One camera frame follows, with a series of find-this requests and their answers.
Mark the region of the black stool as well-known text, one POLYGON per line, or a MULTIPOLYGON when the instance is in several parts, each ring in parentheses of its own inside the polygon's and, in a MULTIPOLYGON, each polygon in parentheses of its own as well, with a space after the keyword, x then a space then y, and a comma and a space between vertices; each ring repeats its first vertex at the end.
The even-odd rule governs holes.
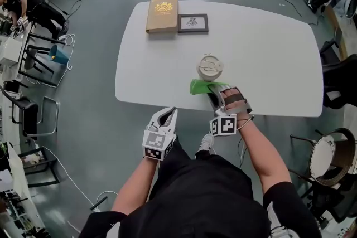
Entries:
POLYGON ((41 67, 43 67, 45 70, 51 72, 52 74, 54 74, 54 70, 52 70, 51 68, 49 68, 46 64, 44 64, 43 62, 41 62, 38 58, 37 58, 37 54, 44 54, 44 55, 48 55, 50 52, 49 48, 44 48, 44 47, 38 47, 38 46, 34 46, 34 45, 30 45, 29 44, 29 40, 30 38, 34 38, 34 39, 40 39, 40 40, 44 40, 47 42, 51 42, 51 43, 55 43, 55 44, 65 44, 65 41, 59 41, 56 39, 52 39, 49 37, 45 37, 45 36, 41 36, 32 32, 28 33, 28 36, 26 37, 26 42, 24 45, 24 52, 23 55, 20 59, 20 64, 23 64, 23 68, 24 70, 22 70, 22 67, 19 68, 18 73, 20 75, 23 75, 27 78, 28 81, 34 80, 36 81, 38 84, 44 84, 47 85, 51 88, 57 88, 58 84, 42 79, 40 77, 31 75, 27 72, 27 70, 30 69, 35 69, 40 73, 43 73, 43 71, 36 66, 36 64, 39 64, 41 67))

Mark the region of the black picture frame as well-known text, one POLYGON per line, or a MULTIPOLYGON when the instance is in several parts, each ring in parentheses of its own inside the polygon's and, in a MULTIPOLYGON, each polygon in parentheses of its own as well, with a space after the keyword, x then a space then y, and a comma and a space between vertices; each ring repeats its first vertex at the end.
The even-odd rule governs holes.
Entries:
POLYGON ((208 33, 207 14, 179 14, 178 33, 208 33))

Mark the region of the beige lidded cup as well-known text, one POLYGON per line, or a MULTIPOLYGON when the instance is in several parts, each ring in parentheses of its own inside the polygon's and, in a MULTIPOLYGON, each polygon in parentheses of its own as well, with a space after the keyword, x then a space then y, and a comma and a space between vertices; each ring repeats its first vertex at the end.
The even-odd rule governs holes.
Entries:
POLYGON ((204 81, 215 81, 223 72, 224 64, 214 55, 205 54, 196 65, 199 78, 204 81))

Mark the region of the black office chair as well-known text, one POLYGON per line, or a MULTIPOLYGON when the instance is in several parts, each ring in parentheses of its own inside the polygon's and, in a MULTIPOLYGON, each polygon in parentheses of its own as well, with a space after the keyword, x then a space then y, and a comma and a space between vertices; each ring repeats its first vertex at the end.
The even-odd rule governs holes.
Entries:
POLYGON ((338 188, 314 182, 301 198, 307 199, 308 209, 323 228, 327 226, 327 219, 323 217, 325 212, 329 212, 337 223, 356 218, 357 174, 347 174, 338 188))
POLYGON ((323 106, 341 109, 346 104, 357 107, 357 54, 342 62, 322 66, 323 106))

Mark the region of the person's left forearm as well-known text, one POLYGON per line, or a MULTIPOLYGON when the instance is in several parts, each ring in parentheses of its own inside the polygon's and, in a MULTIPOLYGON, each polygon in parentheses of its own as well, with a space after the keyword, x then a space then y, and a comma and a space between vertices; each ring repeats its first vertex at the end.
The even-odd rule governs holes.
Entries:
POLYGON ((118 192, 111 211, 129 215, 146 203, 158 161, 144 157, 118 192))

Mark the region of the green cloth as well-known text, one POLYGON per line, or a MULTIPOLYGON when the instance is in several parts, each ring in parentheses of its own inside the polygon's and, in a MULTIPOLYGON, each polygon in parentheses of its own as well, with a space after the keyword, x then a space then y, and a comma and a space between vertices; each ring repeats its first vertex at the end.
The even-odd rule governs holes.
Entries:
POLYGON ((199 79, 192 79, 190 82, 189 91, 191 95, 199 94, 214 94, 221 92, 221 89, 230 89, 230 86, 224 82, 219 81, 204 81, 199 79))

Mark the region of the person's right white shoe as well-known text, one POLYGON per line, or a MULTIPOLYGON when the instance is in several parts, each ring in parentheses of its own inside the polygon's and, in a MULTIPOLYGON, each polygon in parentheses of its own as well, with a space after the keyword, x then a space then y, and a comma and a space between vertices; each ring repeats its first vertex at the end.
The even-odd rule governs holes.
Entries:
POLYGON ((208 133, 203 137, 196 154, 198 154, 199 152, 210 153, 210 151, 213 149, 213 145, 214 145, 214 137, 210 133, 208 133))

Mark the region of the brown wicker chair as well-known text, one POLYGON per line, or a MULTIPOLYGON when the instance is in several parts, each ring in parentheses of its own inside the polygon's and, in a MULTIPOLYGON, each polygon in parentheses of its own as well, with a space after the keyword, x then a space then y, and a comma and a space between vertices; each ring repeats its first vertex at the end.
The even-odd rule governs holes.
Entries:
POLYGON ((291 134, 291 139, 309 142, 312 145, 312 149, 308 160, 307 170, 304 174, 300 174, 292 169, 289 171, 295 174, 298 178, 311 184, 316 182, 322 186, 338 188, 340 186, 340 181, 348 174, 350 168, 354 164, 354 157, 357 149, 355 137, 353 133, 346 128, 337 128, 326 134, 317 129, 315 132, 319 135, 319 139, 326 135, 331 135, 334 139, 335 154, 329 170, 321 178, 313 179, 310 174, 310 158, 312 149, 319 139, 313 140, 310 138, 297 137, 291 134))

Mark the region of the brown gold-printed book box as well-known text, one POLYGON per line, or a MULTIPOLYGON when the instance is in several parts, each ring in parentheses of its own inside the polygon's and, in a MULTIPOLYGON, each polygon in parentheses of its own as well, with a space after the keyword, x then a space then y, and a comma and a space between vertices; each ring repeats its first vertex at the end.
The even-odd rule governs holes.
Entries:
POLYGON ((177 32, 179 0, 151 0, 146 23, 147 33, 177 32))

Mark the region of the person's right hand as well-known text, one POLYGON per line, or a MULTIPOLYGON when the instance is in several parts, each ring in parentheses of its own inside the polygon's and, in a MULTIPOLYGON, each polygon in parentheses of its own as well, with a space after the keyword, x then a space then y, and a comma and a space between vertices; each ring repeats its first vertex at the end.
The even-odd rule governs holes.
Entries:
POLYGON ((226 110, 235 110, 236 113, 247 113, 246 100, 238 88, 228 88, 221 92, 226 110))

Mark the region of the black metal-frame chair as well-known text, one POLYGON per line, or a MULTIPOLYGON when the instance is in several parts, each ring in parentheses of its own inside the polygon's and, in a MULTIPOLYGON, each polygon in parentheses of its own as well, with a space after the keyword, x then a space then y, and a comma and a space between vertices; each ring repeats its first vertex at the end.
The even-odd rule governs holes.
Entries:
POLYGON ((39 106, 36 102, 31 101, 29 98, 23 96, 19 99, 15 99, 10 96, 9 92, 0 86, 2 94, 11 102, 11 121, 13 124, 18 124, 22 128, 22 133, 25 137, 36 140, 38 137, 47 137, 53 135, 58 130, 58 119, 60 103, 52 98, 44 96, 41 103, 41 116, 40 120, 37 120, 37 114, 39 106), (56 105, 55 113, 55 125, 54 129, 47 133, 38 133, 37 126, 43 122, 44 105, 45 101, 51 101, 56 105))

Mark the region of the teal bucket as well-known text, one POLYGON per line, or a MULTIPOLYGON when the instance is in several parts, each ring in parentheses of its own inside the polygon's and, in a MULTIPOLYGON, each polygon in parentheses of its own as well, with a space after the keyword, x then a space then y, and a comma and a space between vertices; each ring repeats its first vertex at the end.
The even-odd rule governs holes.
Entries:
POLYGON ((61 64, 67 65, 69 61, 69 57, 64 51, 63 48, 58 47, 57 45, 53 45, 52 48, 49 50, 49 58, 51 61, 61 64))

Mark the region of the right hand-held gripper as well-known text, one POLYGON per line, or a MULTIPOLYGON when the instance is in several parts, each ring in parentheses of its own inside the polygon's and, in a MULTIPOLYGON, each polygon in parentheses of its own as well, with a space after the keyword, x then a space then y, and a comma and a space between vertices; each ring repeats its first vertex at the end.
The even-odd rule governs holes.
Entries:
MULTIPOLYGON (((218 85, 215 92, 207 93, 214 111, 214 118, 209 121, 210 134, 213 137, 234 135, 237 133, 237 114, 235 110, 226 110, 226 106, 232 103, 232 87, 230 85, 218 85)), ((252 111, 246 100, 247 114, 252 111)))

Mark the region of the white round seat cushion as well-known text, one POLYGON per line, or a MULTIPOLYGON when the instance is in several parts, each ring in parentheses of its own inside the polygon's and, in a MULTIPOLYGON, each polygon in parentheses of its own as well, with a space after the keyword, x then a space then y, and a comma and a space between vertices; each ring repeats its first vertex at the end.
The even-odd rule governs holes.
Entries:
POLYGON ((331 135, 320 138, 314 145, 310 158, 310 174, 321 178, 330 168, 335 154, 335 142, 331 135))

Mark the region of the person's black clothing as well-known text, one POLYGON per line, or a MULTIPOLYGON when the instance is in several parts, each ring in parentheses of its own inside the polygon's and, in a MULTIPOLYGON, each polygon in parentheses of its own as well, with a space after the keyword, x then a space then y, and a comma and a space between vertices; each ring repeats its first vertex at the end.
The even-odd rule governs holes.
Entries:
POLYGON ((242 170, 218 155, 190 159, 176 144, 146 203, 130 214, 92 213, 78 238, 273 238, 278 229, 321 238, 291 182, 271 186, 257 202, 242 170))

